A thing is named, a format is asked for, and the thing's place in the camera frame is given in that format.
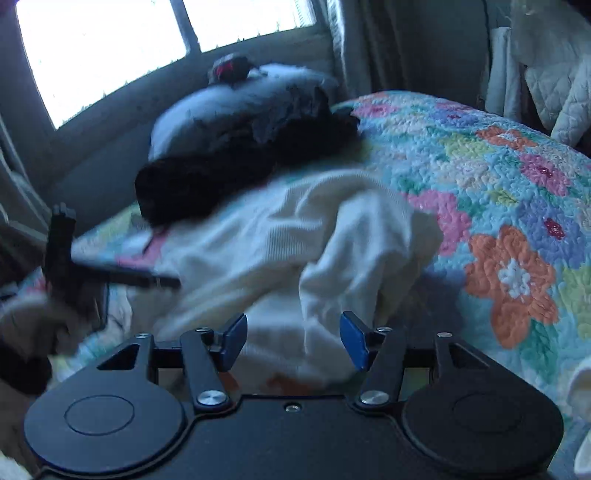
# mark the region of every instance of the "silver screw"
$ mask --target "silver screw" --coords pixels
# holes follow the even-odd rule
[[[300,411],[301,407],[296,403],[290,403],[289,405],[285,406],[285,411],[287,413],[294,413],[296,411]]]
[[[214,407],[221,405],[228,399],[228,396],[219,390],[206,390],[201,392],[197,397],[197,401],[201,405],[207,405],[208,407]]]
[[[361,400],[361,403],[374,406],[388,403],[390,396],[381,390],[368,390],[367,392],[362,393],[359,399]]]

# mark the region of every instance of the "white pillow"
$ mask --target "white pillow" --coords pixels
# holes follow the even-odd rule
[[[304,67],[269,64],[251,71],[248,79],[236,84],[212,85],[175,103],[154,125],[148,159],[204,153],[224,133],[241,120],[269,110],[287,88],[321,87],[329,97],[338,87],[336,79]]]

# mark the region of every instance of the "window pane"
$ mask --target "window pane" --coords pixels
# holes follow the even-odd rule
[[[184,0],[202,51],[316,22],[308,0]]]
[[[17,13],[56,127],[186,54],[169,0],[21,0]]]

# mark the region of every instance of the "bed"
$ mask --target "bed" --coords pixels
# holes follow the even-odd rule
[[[564,390],[591,354],[591,161],[520,124],[427,95],[382,92],[346,104],[362,119],[361,143],[282,181],[353,161],[436,213],[443,243],[398,314],[417,319],[417,329],[459,332],[536,386],[560,407],[565,442],[575,442]],[[129,239],[144,229],[133,205],[75,251],[149,266],[130,254]],[[39,287],[38,275],[25,285]],[[117,345],[131,314],[125,289],[114,288],[108,328],[76,356],[54,359],[55,380]]]

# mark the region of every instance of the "red flower center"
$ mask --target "red flower center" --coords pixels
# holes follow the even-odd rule
[[[546,177],[550,178],[552,176],[552,172],[549,168],[546,167],[536,167],[537,171],[539,171],[542,175],[546,175]]]
[[[546,230],[548,230],[548,235],[553,236],[557,240],[562,240],[566,236],[560,224],[552,220],[552,218],[547,218],[544,221],[544,225]]]

